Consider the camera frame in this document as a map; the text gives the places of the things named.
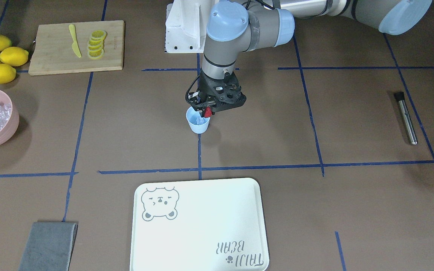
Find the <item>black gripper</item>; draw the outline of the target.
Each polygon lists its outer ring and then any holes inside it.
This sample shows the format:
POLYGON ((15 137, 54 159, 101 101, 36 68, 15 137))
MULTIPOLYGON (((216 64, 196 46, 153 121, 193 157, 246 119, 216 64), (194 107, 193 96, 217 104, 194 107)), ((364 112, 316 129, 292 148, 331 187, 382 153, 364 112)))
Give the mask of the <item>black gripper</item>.
POLYGON ((202 118, 208 118, 208 107, 212 113, 218 113, 241 107, 246 102, 246 96, 241 92, 241 86, 234 73, 226 73, 224 79, 214 79, 201 73, 198 84, 196 109, 202 110, 202 118))

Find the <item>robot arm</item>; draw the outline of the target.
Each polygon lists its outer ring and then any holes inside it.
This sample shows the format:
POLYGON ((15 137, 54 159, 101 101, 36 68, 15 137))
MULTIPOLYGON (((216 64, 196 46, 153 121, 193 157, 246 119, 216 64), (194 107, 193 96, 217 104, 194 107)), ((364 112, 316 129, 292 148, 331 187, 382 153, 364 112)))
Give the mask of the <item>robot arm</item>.
POLYGON ((186 102, 209 118, 242 106, 246 96, 234 73, 239 53, 286 44, 296 18, 344 16, 382 33, 400 35, 422 19, 430 0, 220 0, 210 11, 198 88, 186 102))

